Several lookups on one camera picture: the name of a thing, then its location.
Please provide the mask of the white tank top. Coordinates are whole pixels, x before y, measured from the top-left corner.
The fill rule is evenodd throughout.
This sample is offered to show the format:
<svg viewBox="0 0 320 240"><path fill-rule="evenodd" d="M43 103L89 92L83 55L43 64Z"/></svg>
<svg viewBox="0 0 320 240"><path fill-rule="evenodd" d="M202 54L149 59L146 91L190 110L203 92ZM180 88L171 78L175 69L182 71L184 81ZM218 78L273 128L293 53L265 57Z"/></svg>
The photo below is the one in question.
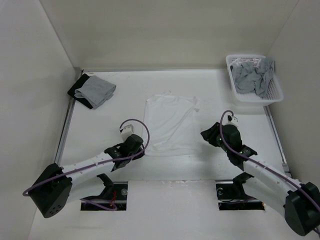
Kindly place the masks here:
<svg viewBox="0 0 320 240"><path fill-rule="evenodd" d="M197 97L156 94L146 100L143 122L150 134L147 156L175 157L201 151Z"/></svg>

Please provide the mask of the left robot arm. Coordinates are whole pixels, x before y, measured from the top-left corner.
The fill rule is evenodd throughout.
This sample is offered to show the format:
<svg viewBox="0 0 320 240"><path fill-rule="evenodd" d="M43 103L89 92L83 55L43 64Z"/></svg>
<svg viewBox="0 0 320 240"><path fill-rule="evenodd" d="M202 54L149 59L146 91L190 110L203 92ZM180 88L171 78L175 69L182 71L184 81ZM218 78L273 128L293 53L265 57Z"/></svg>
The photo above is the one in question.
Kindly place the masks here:
<svg viewBox="0 0 320 240"><path fill-rule="evenodd" d="M65 166L56 163L48 165L27 194L46 219L75 200L108 199L114 186L108 174L124 168L144 154L143 139L131 134L124 142L82 162Z"/></svg>

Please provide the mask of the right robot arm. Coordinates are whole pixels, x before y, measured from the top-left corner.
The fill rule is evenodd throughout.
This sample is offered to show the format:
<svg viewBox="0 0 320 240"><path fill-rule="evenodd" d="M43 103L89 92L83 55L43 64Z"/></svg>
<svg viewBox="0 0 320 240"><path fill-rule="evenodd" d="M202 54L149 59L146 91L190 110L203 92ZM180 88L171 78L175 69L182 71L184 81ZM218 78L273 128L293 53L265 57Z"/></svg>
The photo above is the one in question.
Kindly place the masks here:
<svg viewBox="0 0 320 240"><path fill-rule="evenodd" d="M284 217L299 236L306 236L320 225L320 190L311 183L290 178L265 162L256 160L257 152L242 143L233 124L216 122L201 132L210 145L221 148L228 160L242 173L232 181L232 192L238 198L246 195L267 204Z"/></svg>

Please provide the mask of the crumpled grey tank top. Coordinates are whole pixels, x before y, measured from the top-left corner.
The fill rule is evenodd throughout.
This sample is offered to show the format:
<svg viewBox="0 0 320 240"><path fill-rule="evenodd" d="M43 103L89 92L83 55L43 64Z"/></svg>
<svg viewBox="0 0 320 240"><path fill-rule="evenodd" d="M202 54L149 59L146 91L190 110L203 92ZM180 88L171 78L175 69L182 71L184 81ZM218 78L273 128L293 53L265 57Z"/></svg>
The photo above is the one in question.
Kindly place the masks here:
<svg viewBox="0 0 320 240"><path fill-rule="evenodd" d="M244 62L237 65L234 60L230 65L235 90L239 94L255 93L260 98L265 98L268 86L273 80L275 61L272 58L262 58L259 67Z"/></svg>

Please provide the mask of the folded grey tank top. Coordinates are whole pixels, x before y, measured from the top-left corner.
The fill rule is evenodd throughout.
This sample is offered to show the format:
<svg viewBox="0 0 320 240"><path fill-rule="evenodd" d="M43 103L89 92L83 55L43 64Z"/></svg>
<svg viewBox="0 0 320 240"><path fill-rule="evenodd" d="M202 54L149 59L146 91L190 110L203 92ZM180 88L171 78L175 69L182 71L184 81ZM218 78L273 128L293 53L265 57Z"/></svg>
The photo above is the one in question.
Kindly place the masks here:
<svg viewBox="0 0 320 240"><path fill-rule="evenodd" d="M94 75L89 77L82 87L74 91L74 96L87 100L95 110L113 97L116 87L115 84Z"/></svg>

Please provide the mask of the pale pink tank top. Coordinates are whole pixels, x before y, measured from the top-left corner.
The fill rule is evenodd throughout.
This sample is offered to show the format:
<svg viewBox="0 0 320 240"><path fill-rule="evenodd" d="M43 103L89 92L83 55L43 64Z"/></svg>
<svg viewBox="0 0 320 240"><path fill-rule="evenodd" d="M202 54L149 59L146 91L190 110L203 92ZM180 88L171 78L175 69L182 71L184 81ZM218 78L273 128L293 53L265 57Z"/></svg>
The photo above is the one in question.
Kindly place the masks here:
<svg viewBox="0 0 320 240"><path fill-rule="evenodd" d="M251 63L254 67L258 68L260 66L261 58L237 58L235 60L236 64L240 66L243 63Z"/></svg>

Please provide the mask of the folded black tank top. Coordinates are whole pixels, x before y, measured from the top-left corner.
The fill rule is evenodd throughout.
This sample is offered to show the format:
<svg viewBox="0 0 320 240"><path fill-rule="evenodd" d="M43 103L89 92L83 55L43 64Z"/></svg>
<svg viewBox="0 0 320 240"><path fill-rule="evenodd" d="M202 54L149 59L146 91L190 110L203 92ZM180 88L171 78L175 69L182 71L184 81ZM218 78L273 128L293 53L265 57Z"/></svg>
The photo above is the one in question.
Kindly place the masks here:
<svg viewBox="0 0 320 240"><path fill-rule="evenodd" d="M79 98L76 97L75 91L80 89L84 83L89 79L90 77L87 74L83 74L74 84L73 86L67 91L67 94L73 98L74 100L78 101L82 105L86 106L88 109L93 109L93 106L89 103L88 100L85 98Z"/></svg>

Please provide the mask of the white plastic basket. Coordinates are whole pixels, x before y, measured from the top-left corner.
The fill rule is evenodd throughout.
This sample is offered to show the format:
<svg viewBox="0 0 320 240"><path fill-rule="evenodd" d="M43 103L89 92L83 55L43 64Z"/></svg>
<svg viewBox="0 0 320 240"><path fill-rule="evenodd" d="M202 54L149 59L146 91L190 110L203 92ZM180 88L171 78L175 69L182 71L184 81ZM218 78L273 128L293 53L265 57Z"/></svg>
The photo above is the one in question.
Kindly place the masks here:
<svg viewBox="0 0 320 240"><path fill-rule="evenodd" d="M237 58L266 58L264 55L256 54L231 54L225 58L227 71L229 74L230 85L231 85L231 96L234 104L238 107L264 107L272 103L281 102L284 99L283 91L280 87L279 81L275 73L275 65L273 72L273 80L268 85L267 96L265 98L257 96L254 92L247 94L240 94L236 92L234 80L231 73L231 63Z"/></svg>

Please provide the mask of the white front cover board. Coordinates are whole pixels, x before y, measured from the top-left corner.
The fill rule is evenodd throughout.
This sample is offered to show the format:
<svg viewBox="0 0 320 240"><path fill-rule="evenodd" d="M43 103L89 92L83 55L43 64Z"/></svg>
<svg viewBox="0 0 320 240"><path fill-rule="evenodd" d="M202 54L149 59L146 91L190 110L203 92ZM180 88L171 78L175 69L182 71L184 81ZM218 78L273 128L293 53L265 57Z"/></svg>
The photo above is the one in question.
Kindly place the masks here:
<svg viewBox="0 0 320 240"><path fill-rule="evenodd" d="M125 211L82 211L67 204L31 240L297 240L273 209L219 210L213 181L130 181Z"/></svg>

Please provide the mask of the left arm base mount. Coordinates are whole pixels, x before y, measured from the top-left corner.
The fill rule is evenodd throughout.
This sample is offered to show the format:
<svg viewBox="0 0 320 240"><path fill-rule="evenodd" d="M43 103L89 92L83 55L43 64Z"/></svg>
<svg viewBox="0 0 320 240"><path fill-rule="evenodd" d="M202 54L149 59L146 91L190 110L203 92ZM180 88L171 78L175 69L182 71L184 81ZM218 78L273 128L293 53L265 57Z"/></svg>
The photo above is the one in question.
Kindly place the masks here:
<svg viewBox="0 0 320 240"><path fill-rule="evenodd" d="M126 211L128 187L127 181L112 181L106 174L100 174L93 180L98 180L97 185L102 187L99 194L90 195L85 197L87 201L94 202L88 203L81 202L81 211Z"/></svg>

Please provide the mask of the right aluminium table rail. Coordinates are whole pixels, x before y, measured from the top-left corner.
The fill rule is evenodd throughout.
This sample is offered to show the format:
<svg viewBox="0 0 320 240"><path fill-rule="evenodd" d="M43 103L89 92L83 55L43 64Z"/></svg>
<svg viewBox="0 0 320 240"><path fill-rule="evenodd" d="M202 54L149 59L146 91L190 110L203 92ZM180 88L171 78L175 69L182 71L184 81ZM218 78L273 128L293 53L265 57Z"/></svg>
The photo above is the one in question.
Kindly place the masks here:
<svg viewBox="0 0 320 240"><path fill-rule="evenodd" d="M283 150L283 147L282 147L282 144L281 144L281 141L280 141L280 138L279 138L279 135L278 135L278 132L277 132L277 129L276 129L276 125L275 125L275 122L274 122L274 120L273 120L273 117L272 117L270 108L269 108L268 106L264 106L263 109L264 109L264 112L265 112L265 114L266 114L266 117L267 117L269 126L270 126L270 128L271 128L271 130L272 130L273 138L274 138L274 140L275 140L275 142L276 142L276 145L277 145L278 150L279 150L280 155L281 155L282 168L283 168L283 170L284 170L284 173L285 173L288 177L291 177L292 174L291 174L290 168L289 168L289 166L288 166L287 159L286 159L286 156L285 156L285 153L284 153L284 150Z"/></svg>

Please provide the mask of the aluminium table rail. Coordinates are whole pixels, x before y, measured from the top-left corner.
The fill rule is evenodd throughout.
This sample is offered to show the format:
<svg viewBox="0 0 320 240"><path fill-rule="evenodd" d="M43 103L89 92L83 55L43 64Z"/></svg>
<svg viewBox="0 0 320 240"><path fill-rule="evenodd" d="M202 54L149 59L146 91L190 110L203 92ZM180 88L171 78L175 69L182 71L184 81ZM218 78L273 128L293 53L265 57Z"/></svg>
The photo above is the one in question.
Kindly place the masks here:
<svg viewBox="0 0 320 240"><path fill-rule="evenodd" d="M51 164L59 164L60 163L60 161L62 159L64 147L66 144L66 139L67 139L67 135L69 132L71 119L72 119L72 115L73 115L73 111L74 111L74 107L75 107L75 102L76 102L76 100L73 99L69 95L67 95L67 100L68 100L68 106L67 106L67 109L65 112L63 125L61 128L60 134L59 134L57 148L56 148L56 151L53 155L53 160L50 161Z"/></svg>
<svg viewBox="0 0 320 240"><path fill-rule="evenodd" d="M289 166L288 166L287 159L286 159L286 156L285 156L285 153L284 153L284 150L283 150L283 147L282 147L282 144L281 144L281 141L280 141L280 138L279 138L279 135L278 135L278 132L277 132L277 129L276 129L276 125L275 125L275 122L274 122L274 120L273 120L273 117L272 117L270 108L269 108L268 106L264 106L263 109L264 109L264 112L265 112L265 114L266 114L266 117L267 117L269 126L270 126L270 128L271 128L271 130L272 130L273 138L274 138L274 140L275 140L275 142L276 142L276 145L277 145L278 150L279 150L280 155L281 155L282 168L283 168L283 170L284 170L284 173L285 173L288 177L291 177L292 174L291 174L290 168L289 168Z"/></svg>

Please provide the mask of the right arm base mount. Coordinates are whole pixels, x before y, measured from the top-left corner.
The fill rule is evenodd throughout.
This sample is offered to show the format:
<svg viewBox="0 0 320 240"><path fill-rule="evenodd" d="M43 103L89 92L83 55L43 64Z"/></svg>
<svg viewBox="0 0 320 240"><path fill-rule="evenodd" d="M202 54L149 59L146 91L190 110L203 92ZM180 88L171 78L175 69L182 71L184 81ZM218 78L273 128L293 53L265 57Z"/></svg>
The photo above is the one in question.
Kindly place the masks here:
<svg viewBox="0 0 320 240"><path fill-rule="evenodd" d="M216 196L220 211L264 211L265 205L245 193L243 184L252 176L241 173L233 180L216 182Z"/></svg>

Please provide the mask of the left aluminium table rail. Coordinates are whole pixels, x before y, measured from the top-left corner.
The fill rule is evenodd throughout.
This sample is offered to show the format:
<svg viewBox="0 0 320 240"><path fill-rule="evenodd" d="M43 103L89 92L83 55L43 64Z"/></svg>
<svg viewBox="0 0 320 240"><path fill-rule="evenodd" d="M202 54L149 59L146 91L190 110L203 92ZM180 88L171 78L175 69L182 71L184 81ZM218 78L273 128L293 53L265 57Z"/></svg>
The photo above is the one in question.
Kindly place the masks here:
<svg viewBox="0 0 320 240"><path fill-rule="evenodd" d="M67 109L65 112L63 125L61 128L60 134L59 134L57 148L56 148L56 151L53 155L53 160L50 161L51 164L59 164L60 163L60 161L62 159L64 147L66 144L66 139L67 139L67 135L69 132L71 119L72 119L72 115L73 115L73 111L74 111L74 107L75 107L75 102L76 102L76 100L73 99L69 95L67 95L67 100L68 100L68 106L67 106Z"/></svg>

